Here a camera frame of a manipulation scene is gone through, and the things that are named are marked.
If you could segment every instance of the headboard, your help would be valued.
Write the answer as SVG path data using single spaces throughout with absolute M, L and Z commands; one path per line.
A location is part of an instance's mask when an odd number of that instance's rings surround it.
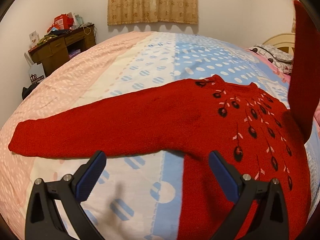
M 295 43 L 295 33 L 281 33 L 276 36 L 271 37 L 263 44 L 273 45 L 276 48 L 294 55 L 294 43 Z

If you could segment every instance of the curtain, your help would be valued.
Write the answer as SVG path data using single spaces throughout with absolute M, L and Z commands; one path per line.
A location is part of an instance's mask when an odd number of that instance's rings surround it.
M 198 24 L 197 0 L 156 0 L 158 21 Z
M 157 21 L 198 24 L 197 0 L 108 0 L 108 25 Z

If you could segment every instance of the desk drawer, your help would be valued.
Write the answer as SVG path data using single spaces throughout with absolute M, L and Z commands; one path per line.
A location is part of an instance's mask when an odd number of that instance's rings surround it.
M 45 58 L 48 58 L 52 56 L 52 51 L 49 45 L 44 45 L 41 49 L 39 49 L 37 52 L 35 52 L 32 55 L 33 62 L 41 61 Z
M 64 38 L 57 39 L 56 41 L 53 41 L 50 43 L 52 54 L 55 54 L 56 52 L 58 52 L 59 50 L 65 47 L 66 47 L 66 44 L 64 42 Z
M 86 49 L 90 49 L 91 47 L 93 47 L 94 45 L 96 45 L 96 40 L 94 35 L 88 35 L 85 37 L 85 48 Z
M 81 39 L 84 38 L 84 32 L 81 31 L 81 32 L 78 32 L 78 33 L 75 33 L 75 34 L 72 34 L 68 37 L 65 38 L 65 42 L 66 42 L 66 45 L 70 45 L 70 44 L 73 44 Z
M 87 35 L 94 35 L 94 26 L 91 27 L 83 27 L 84 34 Z
M 41 60 L 45 76 L 48 77 L 53 71 L 60 68 L 63 64 L 69 61 L 69 54 L 67 48 L 57 51 L 49 58 Z

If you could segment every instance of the box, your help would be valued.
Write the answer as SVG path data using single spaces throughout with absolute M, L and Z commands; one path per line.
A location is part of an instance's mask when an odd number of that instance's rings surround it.
M 80 49 L 73 50 L 69 53 L 69 58 L 72 59 L 73 57 L 77 56 L 80 53 L 81 53 Z
M 66 14 L 61 14 L 54 19 L 54 23 L 59 26 L 60 30 L 68 30 L 73 25 L 73 18 Z
M 36 31 L 34 31 L 33 33 L 29 34 L 29 38 L 30 38 L 30 41 L 31 41 L 31 48 L 33 48 L 39 42 L 39 35 L 38 35 L 38 33 Z

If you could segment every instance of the bolt head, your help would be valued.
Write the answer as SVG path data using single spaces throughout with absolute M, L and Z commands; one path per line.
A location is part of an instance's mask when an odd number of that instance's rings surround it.
M 41 182 L 42 182 L 42 179 L 41 179 L 41 178 L 38 178 L 38 179 L 35 180 L 35 184 L 36 184 L 36 185 L 41 184 Z
M 278 185 L 280 183 L 280 181 L 277 178 L 273 178 L 272 179 L 272 183 L 275 184 L 275 185 Z
M 72 179 L 72 175 L 71 174 L 66 174 L 66 175 L 63 176 L 63 180 L 64 181 L 69 181 L 71 179 Z
M 249 174 L 243 174 L 243 175 L 242 175 L 242 178 L 243 178 L 245 181 L 251 180 L 251 176 L 250 176 Z

